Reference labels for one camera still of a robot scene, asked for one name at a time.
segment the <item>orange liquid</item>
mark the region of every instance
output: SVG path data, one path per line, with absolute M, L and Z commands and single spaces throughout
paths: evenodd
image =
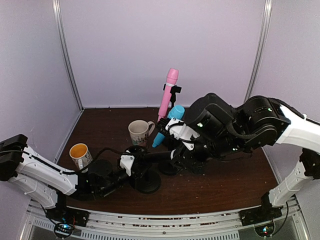
M 73 146 L 70 150 L 70 155 L 72 158 L 81 158 L 87 153 L 87 146 L 84 144 L 77 144 Z

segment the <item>mug handle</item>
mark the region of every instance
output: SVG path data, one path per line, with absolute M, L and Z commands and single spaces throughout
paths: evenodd
M 149 128 L 148 136 L 152 134 L 152 132 L 155 130 L 155 127 L 156 127 L 156 124 L 153 121 L 148 121 L 148 128 Z

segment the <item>white bracket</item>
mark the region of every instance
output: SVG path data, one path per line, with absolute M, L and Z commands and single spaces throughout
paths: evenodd
M 132 155 L 121 155 L 120 157 L 120 167 L 125 169 L 126 174 L 131 176 L 131 168 L 134 164 L 135 157 Z
M 177 124 L 177 123 L 183 123 L 183 122 L 184 121 L 182 120 L 172 118 L 169 121 L 169 123 L 165 126 L 165 129 L 168 130 L 171 125 Z M 200 137 L 200 135 L 195 130 L 187 126 L 185 123 L 183 125 L 175 125 L 173 127 L 170 127 L 169 133 L 171 136 L 173 136 L 177 140 L 183 139 L 183 140 L 190 141 L 192 138 L 196 139 Z M 192 151 L 195 147 L 194 143 L 189 143 L 184 141 L 182 141 L 182 143 L 186 146 L 186 148 L 189 151 Z

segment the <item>pink cap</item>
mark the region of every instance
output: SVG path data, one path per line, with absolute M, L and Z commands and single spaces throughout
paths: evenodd
M 178 75 L 179 75 L 179 71 L 177 69 L 170 68 L 170 70 L 166 76 L 166 82 L 169 84 L 176 85 L 177 80 L 178 80 Z

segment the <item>black round base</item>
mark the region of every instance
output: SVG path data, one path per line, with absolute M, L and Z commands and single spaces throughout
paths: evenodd
M 161 186 L 161 178 L 158 173 L 152 170 L 140 179 L 134 181 L 134 188 L 142 194 L 152 194 Z
M 158 169 L 162 174 L 167 176 L 177 175 L 182 170 L 181 168 L 172 166 L 172 164 L 167 161 L 160 162 L 158 164 Z

